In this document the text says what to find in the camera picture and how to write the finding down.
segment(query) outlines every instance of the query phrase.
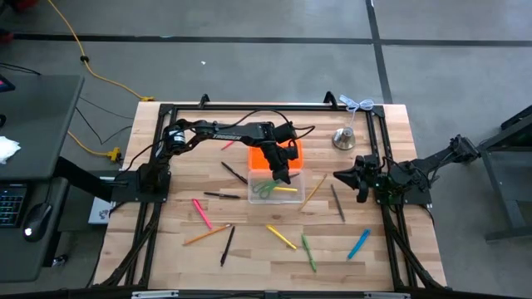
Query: wooden table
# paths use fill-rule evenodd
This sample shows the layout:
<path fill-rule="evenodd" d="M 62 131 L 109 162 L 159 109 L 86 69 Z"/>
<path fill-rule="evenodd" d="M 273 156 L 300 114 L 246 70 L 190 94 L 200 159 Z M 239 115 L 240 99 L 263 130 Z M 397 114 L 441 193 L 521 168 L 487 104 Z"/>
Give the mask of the wooden table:
<path fill-rule="evenodd" d="M 125 165 L 153 140 L 159 104 L 140 103 L 127 149 Z M 394 159 L 416 158 L 416 149 L 404 105 L 385 105 L 386 120 Z M 181 111 L 187 120 L 217 120 L 230 124 L 245 111 Z M 316 130 L 302 139 L 306 194 L 323 174 L 328 177 L 302 212 L 298 204 L 256 205 L 247 200 L 247 186 L 226 171 L 220 161 L 246 176 L 248 151 L 235 143 L 224 151 L 223 141 L 207 140 L 194 150 L 171 161 L 172 185 L 168 202 L 163 205 L 153 266 L 151 289 L 232 289 L 232 290 L 298 290 L 298 291 L 389 291 L 392 289 L 387 246 L 379 207 L 370 198 L 356 202 L 356 191 L 333 177 L 333 171 L 348 169 L 358 154 L 370 154 L 366 118 L 355 119 L 357 143 L 354 150 L 340 151 L 331 144 L 333 132 L 349 124 L 351 115 L 340 112 L 284 112 L 296 126 L 316 125 Z M 281 125 L 275 114 L 261 112 L 247 121 L 272 121 Z M 382 148 L 378 122 L 377 138 Z M 148 160 L 148 152 L 135 161 L 134 167 Z M 342 203 L 346 222 L 337 211 L 330 185 L 334 184 Z M 203 195 L 204 191 L 238 194 L 240 200 L 218 199 Z M 234 239 L 224 267 L 219 260 L 224 251 L 229 229 L 184 247 L 184 240 L 207 232 L 191 199 L 199 199 L 213 225 L 233 223 Z M 112 214 L 107 229 L 95 283 L 109 277 L 131 247 L 139 204 L 127 203 Z M 405 217 L 411 248 L 423 266 L 441 284 L 445 277 L 436 235 L 427 212 L 406 206 Z M 298 250 L 287 247 L 265 224 L 274 225 Z M 361 251 L 349 262 L 346 256 L 364 228 L 372 230 Z M 312 249 L 318 272 L 314 273 L 302 248 L 305 233 Z M 136 275 L 141 273 L 144 253 L 140 253 Z M 406 282 L 404 258 L 398 253 L 401 277 Z"/>

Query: green marker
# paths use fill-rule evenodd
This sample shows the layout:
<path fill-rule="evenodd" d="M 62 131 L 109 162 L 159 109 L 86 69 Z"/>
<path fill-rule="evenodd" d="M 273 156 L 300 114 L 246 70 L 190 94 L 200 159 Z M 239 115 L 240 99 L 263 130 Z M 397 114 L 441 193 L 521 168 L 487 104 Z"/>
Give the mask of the green marker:
<path fill-rule="evenodd" d="M 313 255 L 310 253 L 310 247 L 308 246 L 307 238 L 305 238 L 304 234 L 301 234 L 301 239 L 303 240 L 303 247 L 305 248 L 305 251 L 307 252 L 310 266 L 313 268 L 313 271 L 316 272 L 316 263 L 314 262 Z"/>

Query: black pen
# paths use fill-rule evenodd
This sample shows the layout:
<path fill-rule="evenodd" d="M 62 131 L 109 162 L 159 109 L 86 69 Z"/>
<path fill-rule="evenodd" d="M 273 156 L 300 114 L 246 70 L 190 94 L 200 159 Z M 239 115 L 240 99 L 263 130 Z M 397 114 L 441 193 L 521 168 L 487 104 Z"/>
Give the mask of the black pen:
<path fill-rule="evenodd" d="M 231 234 L 229 235 L 229 239 L 227 240 L 227 245 L 225 245 L 224 254 L 222 254 L 222 259 L 219 261 L 219 266 L 223 267 L 225 264 L 225 258 L 227 257 L 227 253 L 229 252 L 229 246 L 231 245 L 231 241 L 233 240 L 233 234 L 234 234 L 234 225 L 233 228 L 231 228 Z"/>
<path fill-rule="evenodd" d="M 231 195 L 231 194 L 219 194 L 216 192 L 203 192 L 205 195 L 213 195 L 213 196 L 220 196 L 221 198 L 227 198 L 227 199 L 240 199 L 238 195 Z"/>
<path fill-rule="evenodd" d="M 242 183 L 244 184 L 248 184 L 248 180 L 245 179 L 242 175 L 240 174 L 237 174 L 232 168 L 229 167 L 229 165 L 227 165 L 226 163 L 222 162 L 222 165 L 231 173 L 231 174 L 234 174 L 234 176 L 236 176 L 239 180 L 242 181 Z"/>
<path fill-rule="evenodd" d="M 331 190 L 332 195 L 334 196 L 334 200 L 336 201 L 336 206 L 338 207 L 338 212 L 340 213 L 340 217 L 342 217 L 342 221 L 346 222 L 346 218 L 343 216 L 342 206 L 340 205 L 340 200 L 338 199 L 338 195 L 336 195 L 336 191 L 334 191 L 334 186 L 331 184 Z"/>

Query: concrete floor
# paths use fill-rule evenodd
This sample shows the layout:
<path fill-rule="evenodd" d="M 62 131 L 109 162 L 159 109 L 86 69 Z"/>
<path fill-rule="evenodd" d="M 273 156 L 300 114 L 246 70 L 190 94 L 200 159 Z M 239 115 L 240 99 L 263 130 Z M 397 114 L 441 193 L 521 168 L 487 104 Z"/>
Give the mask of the concrete floor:
<path fill-rule="evenodd" d="M 526 0 L 374 0 L 382 38 L 532 40 L 532 3 Z M 205 37 L 370 38 L 363 0 L 57 0 L 81 34 Z M 20 32 L 66 33 L 41 3 L 22 16 L 6 13 L 0 26 Z M 97 72 L 160 100 L 319 102 L 325 91 L 382 103 L 373 46 L 245 43 L 84 42 Z M 502 121 L 530 105 L 532 47 L 383 47 L 394 103 L 406 104 L 419 156 L 456 134 L 473 142 L 496 133 Z M 0 46 L 0 61 L 43 74 L 81 74 L 82 95 L 123 115 L 137 99 L 93 79 L 73 42 L 15 41 Z M 79 109 L 106 138 L 130 120 L 82 101 Z M 71 130 L 95 150 L 127 146 L 129 133 L 107 146 L 77 115 Z M 66 139 L 62 154 L 86 169 L 113 169 Z M 487 244 L 505 229 L 481 161 L 450 165 L 431 191 L 436 236 L 450 287 L 532 297 L 532 238 Z M 36 282 L 4 284 L 1 293 L 84 287 L 96 262 L 101 231 L 63 240 L 71 261 L 42 272 Z"/>

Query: black desk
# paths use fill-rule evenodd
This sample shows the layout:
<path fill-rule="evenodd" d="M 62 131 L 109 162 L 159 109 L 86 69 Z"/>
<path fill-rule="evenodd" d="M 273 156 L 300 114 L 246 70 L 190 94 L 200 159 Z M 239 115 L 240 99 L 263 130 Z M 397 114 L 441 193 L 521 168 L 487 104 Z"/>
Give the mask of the black desk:
<path fill-rule="evenodd" d="M 37 279 L 43 263 L 50 261 L 59 241 L 58 217 L 68 190 L 66 179 L 52 179 L 65 135 L 83 85 L 79 76 L 9 76 L 15 91 L 0 94 L 0 112 L 7 122 L 0 135 L 22 147 L 7 164 L 0 165 L 0 181 L 28 183 L 29 209 L 45 200 L 51 184 L 52 215 L 44 237 L 29 243 L 22 228 L 0 229 L 0 282 Z"/>

